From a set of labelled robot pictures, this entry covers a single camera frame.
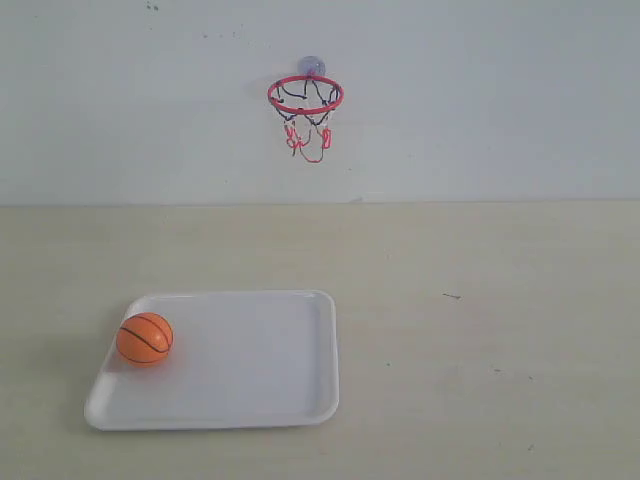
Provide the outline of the small orange toy basketball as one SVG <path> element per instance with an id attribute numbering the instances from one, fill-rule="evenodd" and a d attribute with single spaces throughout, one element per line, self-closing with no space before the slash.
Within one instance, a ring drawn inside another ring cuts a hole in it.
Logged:
<path id="1" fill-rule="evenodd" d="M 142 312 L 124 320 L 115 342 L 117 352 L 126 362 L 136 367 L 151 367 L 168 357 L 174 333 L 163 316 Z"/>

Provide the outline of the red mini hoop with net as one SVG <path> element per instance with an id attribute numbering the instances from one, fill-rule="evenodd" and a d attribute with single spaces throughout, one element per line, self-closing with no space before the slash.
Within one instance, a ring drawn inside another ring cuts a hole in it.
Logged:
<path id="1" fill-rule="evenodd" d="M 319 75 L 293 75 L 276 80 L 266 93 L 282 119 L 285 143 L 293 156 L 319 164 L 332 145 L 332 116 L 342 105 L 343 87 Z"/>

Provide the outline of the white plastic tray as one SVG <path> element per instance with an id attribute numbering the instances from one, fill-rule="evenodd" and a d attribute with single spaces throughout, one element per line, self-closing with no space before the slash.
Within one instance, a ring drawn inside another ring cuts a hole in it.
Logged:
<path id="1" fill-rule="evenodd" d="M 155 294 L 131 317 L 169 321 L 174 343 L 157 366 L 111 347 L 85 401 L 102 431 L 317 425 L 339 405 L 336 307 L 319 290 Z"/>

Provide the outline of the clear suction cup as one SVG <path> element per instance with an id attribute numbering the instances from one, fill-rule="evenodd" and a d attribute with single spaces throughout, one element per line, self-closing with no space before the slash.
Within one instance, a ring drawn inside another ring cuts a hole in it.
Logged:
<path id="1" fill-rule="evenodd" d="M 325 62 L 317 56 L 305 56 L 297 63 L 297 72 L 301 76 L 320 76 L 326 73 Z"/>

